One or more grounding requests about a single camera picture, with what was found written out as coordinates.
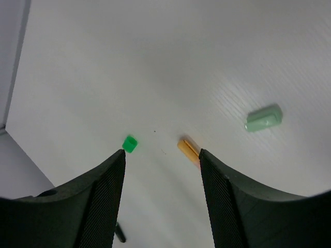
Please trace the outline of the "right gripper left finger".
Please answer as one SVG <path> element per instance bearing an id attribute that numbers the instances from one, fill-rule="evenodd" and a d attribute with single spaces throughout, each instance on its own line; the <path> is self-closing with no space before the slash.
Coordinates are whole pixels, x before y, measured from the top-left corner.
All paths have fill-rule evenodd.
<path id="1" fill-rule="evenodd" d="M 38 196 L 1 198 L 1 247 L 112 247 L 125 156 L 120 149 Z"/>

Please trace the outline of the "light green pen cap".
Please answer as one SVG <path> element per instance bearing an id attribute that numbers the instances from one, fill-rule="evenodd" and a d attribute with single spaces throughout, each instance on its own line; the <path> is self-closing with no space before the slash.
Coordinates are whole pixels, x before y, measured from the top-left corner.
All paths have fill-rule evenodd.
<path id="1" fill-rule="evenodd" d="M 247 132 L 258 132 L 282 123 L 283 113 L 279 105 L 272 104 L 248 114 L 245 123 Z"/>

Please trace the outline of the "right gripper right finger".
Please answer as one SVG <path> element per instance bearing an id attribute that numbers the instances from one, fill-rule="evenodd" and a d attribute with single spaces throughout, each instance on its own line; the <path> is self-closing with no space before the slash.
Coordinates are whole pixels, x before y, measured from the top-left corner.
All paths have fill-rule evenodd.
<path id="1" fill-rule="evenodd" d="M 330 247 L 330 192 L 280 191 L 199 154 L 215 247 Z"/>

